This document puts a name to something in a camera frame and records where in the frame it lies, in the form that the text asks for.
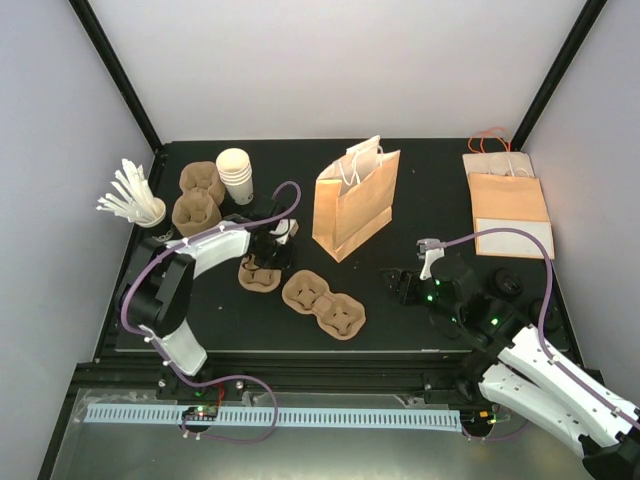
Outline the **brown two-cup carrier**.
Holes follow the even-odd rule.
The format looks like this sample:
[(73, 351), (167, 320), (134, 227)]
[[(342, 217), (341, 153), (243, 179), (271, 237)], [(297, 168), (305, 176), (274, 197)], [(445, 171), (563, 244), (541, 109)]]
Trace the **brown two-cup carrier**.
[(284, 303), (302, 315), (313, 315), (318, 326), (336, 340), (355, 337), (366, 322), (364, 306), (343, 293), (334, 293), (329, 284), (310, 270), (296, 272), (281, 293)]

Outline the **right black frame post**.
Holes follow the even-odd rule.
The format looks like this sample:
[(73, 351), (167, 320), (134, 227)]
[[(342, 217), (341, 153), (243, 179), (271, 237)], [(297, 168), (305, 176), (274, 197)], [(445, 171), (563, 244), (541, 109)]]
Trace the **right black frame post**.
[(525, 145), (607, 3), (607, 0), (587, 0), (584, 3), (513, 135), (511, 140), (513, 150), (520, 151)]

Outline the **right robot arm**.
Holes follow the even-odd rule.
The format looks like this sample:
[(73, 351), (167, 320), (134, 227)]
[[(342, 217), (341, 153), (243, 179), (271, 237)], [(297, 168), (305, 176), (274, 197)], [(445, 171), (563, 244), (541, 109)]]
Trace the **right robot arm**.
[(564, 443), (595, 479), (638, 478), (638, 406), (571, 362), (459, 256), (437, 250), (422, 258), (419, 271), (381, 276), (400, 303), (425, 306), (434, 328), (471, 347), (454, 379), (457, 396), (513, 410)]

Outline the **stack of paper cups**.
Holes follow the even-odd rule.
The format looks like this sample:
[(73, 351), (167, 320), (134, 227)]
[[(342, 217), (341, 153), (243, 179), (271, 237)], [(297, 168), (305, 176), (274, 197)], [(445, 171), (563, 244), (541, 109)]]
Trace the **stack of paper cups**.
[(247, 152), (239, 148), (222, 151), (216, 167), (227, 192), (238, 205), (249, 204), (254, 197), (252, 166)]

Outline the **black frame post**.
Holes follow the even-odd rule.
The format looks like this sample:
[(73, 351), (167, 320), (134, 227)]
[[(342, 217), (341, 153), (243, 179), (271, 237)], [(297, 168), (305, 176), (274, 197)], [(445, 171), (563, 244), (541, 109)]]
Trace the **black frame post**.
[(513, 135), (511, 140), (513, 150), (520, 151), (525, 145), (607, 3), (607, 0), (587, 0), (584, 3)]
[(90, 2), (87, 0), (69, 0), (68, 3), (80, 21), (147, 144), (154, 153), (157, 153), (162, 149), (163, 143)]

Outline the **brown cup carrier stack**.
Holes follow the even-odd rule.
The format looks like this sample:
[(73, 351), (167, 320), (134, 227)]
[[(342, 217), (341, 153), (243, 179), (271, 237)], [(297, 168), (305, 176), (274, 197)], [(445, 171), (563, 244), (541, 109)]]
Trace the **brown cup carrier stack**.
[(180, 175), (179, 188), (182, 194), (174, 204), (172, 223), (183, 237), (209, 230), (222, 220), (220, 205), (226, 188), (214, 162), (186, 165)]

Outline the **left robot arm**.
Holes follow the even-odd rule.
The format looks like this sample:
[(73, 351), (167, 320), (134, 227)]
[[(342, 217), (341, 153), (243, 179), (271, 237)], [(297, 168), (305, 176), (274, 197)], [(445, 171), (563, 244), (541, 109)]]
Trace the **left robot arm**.
[(131, 258), (117, 294), (122, 328), (152, 344), (165, 363), (181, 372), (179, 386), (193, 399), (214, 388), (204, 368), (205, 348), (187, 320), (195, 279), (224, 262), (251, 257), (259, 268), (282, 270), (291, 263), (298, 222), (276, 215), (251, 220), (232, 215), (210, 230), (181, 240), (143, 241)]

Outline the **brown paper bag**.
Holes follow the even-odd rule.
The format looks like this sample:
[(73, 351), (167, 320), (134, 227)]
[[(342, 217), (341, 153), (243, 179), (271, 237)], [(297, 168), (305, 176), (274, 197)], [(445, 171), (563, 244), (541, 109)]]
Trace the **brown paper bag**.
[[(476, 232), (494, 228), (523, 230), (544, 246), (550, 258), (555, 257), (551, 222), (537, 178), (471, 173), (468, 184)], [(532, 241), (512, 233), (478, 237), (475, 248), (476, 253), (482, 256), (542, 257)]]
[(312, 238), (338, 263), (392, 220), (401, 152), (378, 135), (346, 149), (316, 178)]

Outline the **cup of white stirrers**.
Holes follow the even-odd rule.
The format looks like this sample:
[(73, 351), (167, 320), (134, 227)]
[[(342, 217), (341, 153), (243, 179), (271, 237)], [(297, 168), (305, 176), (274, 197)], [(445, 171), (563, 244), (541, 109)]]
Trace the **cup of white stirrers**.
[(174, 228), (167, 216), (166, 204), (152, 193), (143, 166), (136, 166), (123, 158), (121, 168), (115, 171), (114, 176), (111, 186), (116, 193), (107, 192), (101, 196), (97, 200), (96, 209), (146, 229), (155, 240), (170, 240), (174, 235)]

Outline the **flat brown paper bag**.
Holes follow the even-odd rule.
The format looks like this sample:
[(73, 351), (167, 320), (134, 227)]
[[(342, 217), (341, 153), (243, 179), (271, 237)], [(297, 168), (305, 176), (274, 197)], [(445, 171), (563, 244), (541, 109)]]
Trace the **flat brown paper bag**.
[[(476, 232), (494, 228), (523, 230), (544, 246), (550, 258), (555, 257), (551, 222), (537, 178), (471, 173), (468, 184)], [(478, 237), (475, 248), (476, 253), (482, 256), (542, 257), (532, 241), (512, 233)]]

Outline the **small brown cup carrier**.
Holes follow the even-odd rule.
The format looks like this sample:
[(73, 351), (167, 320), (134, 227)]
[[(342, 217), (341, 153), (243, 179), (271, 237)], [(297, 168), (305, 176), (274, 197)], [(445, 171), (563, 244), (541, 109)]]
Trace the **small brown cup carrier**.
[(266, 269), (258, 267), (253, 255), (242, 258), (238, 281), (242, 288), (255, 293), (269, 293), (274, 291), (281, 282), (282, 271), (279, 269)]

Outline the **left black frame post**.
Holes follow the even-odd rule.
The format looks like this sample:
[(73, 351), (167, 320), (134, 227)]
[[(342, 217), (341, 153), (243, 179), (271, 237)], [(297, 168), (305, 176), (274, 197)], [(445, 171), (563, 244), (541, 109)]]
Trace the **left black frame post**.
[(157, 153), (162, 149), (163, 143), (90, 2), (87, 0), (69, 0), (68, 3), (80, 21), (147, 144), (154, 153)]

